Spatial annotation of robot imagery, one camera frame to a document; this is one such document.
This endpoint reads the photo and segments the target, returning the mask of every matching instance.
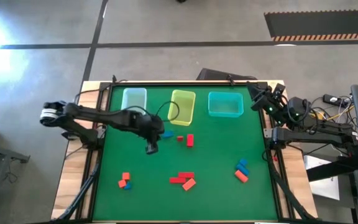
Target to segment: concrete floor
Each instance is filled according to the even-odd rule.
[[[91,43],[101,1],[0,0],[0,44]],[[358,9],[358,0],[110,0],[99,42],[270,40],[263,12],[329,9]],[[31,155],[12,164],[19,180],[0,189],[0,223],[49,220],[67,142],[39,114],[45,101],[72,100],[88,53],[0,50],[0,145]],[[348,95],[358,45],[98,49],[89,79],[194,80],[203,67],[284,80],[290,96],[310,100]],[[351,222],[348,208],[316,204],[321,218]]]

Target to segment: green table surface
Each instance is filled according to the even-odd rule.
[[[147,106],[156,113],[173,90],[196,93],[193,122],[189,126],[165,123],[175,136],[158,142],[159,152],[145,153],[146,141],[135,134],[109,128],[96,194],[94,220],[277,220],[267,163],[262,160],[264,139],[259,114],[250,109],[246,86],[144,86]],[[121,109],[124,87],[114,87],[111,111]],[[208,93],[238,92],[244,114],[218,118],[208,114]],[[167,118],[169,105],[158,115]],[[186,135],[195,145],[186,147]],[[176,136],[184,136],[178,142]],[[249,180],[240,182],[235,166],[248,160]],[[184,191],[170,184],[178,172],[194,172],[196,185]],[[132,189],[118,187],[123,172],[131,173]]]

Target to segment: teal bin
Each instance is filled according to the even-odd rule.
[[[210,116],[238,118],[244,113],[241,93],[210,92],[208,95]]]

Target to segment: small block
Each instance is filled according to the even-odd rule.
[[[184,184],[184,183],[186,183],[186,178],[184,178],[184,177],[170,177],[169,182],[171,184]]]
[[[194,172],[179,172],[178,177],[181,177],[181,178],[194,178]]]
[[[187,191],[190,188],[192,188],[192,186],[194,186],[195,184],[196,184],[196,181],[192,178],[192,179],[188,180],[185,184],[183,184],[182,187],[183,187],[183,189],[185,189]]]
[[[187,147],[193,147],[194,146],[194,135],[188,134],[187,135]]]
[[[161,138],[170,138],[173,136],[173,131],[165,131],[162,135]]]
[[[123,173],[122,173],[122,179],[123,179],[123,180],[130,180],[130,179],[131,179],[130,173],[128,173],[128,172],[123,172]]]
[[[249,175],[249,170],[248,170],[247,168],[243,167],[241,164],[237,164],[237,165],[236,165],[236,169],[239,170],[239,171],[241,171],[242,174],[244,174],[244,175],[246,175],[246,176]]]
[[[127,185],[127,182],[125,181],[125,180],[120,180],[119,182],[118,182],[118,186],[120,187],[120,188],[123,188],[123,187],[125,187]]]
[[[128,182],[127,185],[125,185],[124,190],[129,190],[131,188],[132,188],[132,184]]]
[[[234,175],[241,180],[241,182],[245,183],[248,181],[248,177],[246,177],[241,171],[237,170]]]
[[[243,167],[245,167],[248,164],[248,161],[246,159],[240,159],[239,162]]]

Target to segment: translucent container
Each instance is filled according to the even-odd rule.
[[[193,120],[194,104],[196,102],[196,93],[192,91],[173,90],[171,101],[174,101],[179,106],[178,108],[173,103],[170,104],[168,111],[168,119],[172,124],[189,126]]]
[[[210,116],[238,118],[244,113],[241,93],[210,92],[208,95]]]
[[[122,96],[121,109],[123,110],[130,106],[140,106],[146,110],[146,102],[147,90],[145,88],[126,88]],[[131,108],[130,110],[145,114],[145,111],[140,108]]]

